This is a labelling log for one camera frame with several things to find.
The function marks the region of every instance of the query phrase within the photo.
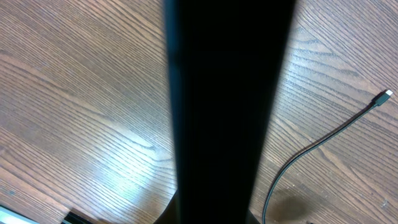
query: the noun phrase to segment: brown wooden tabletop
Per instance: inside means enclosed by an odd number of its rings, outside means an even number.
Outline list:
[[[0,1],[0,204],[39,223],[72,209],[153,223],[176,190],[166,63],[160,0]],[[285,160],[398,93],[397,71],[397,1],[298,2],[256,217]],[[397,97],[294,164],[267,218],[398,223]]]

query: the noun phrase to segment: connector tip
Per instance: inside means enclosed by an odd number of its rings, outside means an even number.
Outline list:
[[[392,91],[391,90],[387,90],[386,93],[391,96],[392,95]]]

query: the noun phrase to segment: cable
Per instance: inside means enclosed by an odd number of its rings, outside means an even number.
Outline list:
[[[323,136],[321,139],[317,140],[316,142],[312,143],[311,145],[305,147],[301,151],[297,152],[294,154],[283,166],[282,168],[279,169],[277,175],[275,176],[274,180],[271,183],[271,186],[269,188],[266,201],[264,203],[264,208],[262,211],[262,224],[266,224],[266,213],[267,213],[267,207],[269,203],[269,199],[271,198],[272,192],[275,189],[275,186],[277,185],[279,179],[282,177],[282,175],[285,173],[285,171],[298,159],[306,155],[307,153],[311,152],[312,150],[318,148],[331,138],[335,137],[338,135],[340,132],[344,131],[346,128],[348,128],[350,125],[352,125],[355,121],[357,121],[359,118],[364,116],[367,112],[371,111],[373,108],[377,106],[381,106],[384,102],[386,102],[390,96],[392,95],[391,90],[386,90],[381,93],[379,93],[376,97],[373,98],[372,102],[367,105],[364,109],[362,109],[360,112],[355,114],[352,118],[344,122],[342,125],[334,129],[332,132],[328,133],[327,135]]]

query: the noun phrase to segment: wooden surface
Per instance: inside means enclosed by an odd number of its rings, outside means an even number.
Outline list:
[[[0,1],[1,204],[40,223],[160,215],[175,191],[163,29],[158,0]],[[398,2],[299,2],[255,216],[287,158],[398,93],[397,37]],[[268,219],[398,223],[397,112],[393,96],[293,165]]]

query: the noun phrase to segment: black vertical bar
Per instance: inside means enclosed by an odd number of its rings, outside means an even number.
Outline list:
[[[245,223],[294,0],[166,0],[180,223]]]

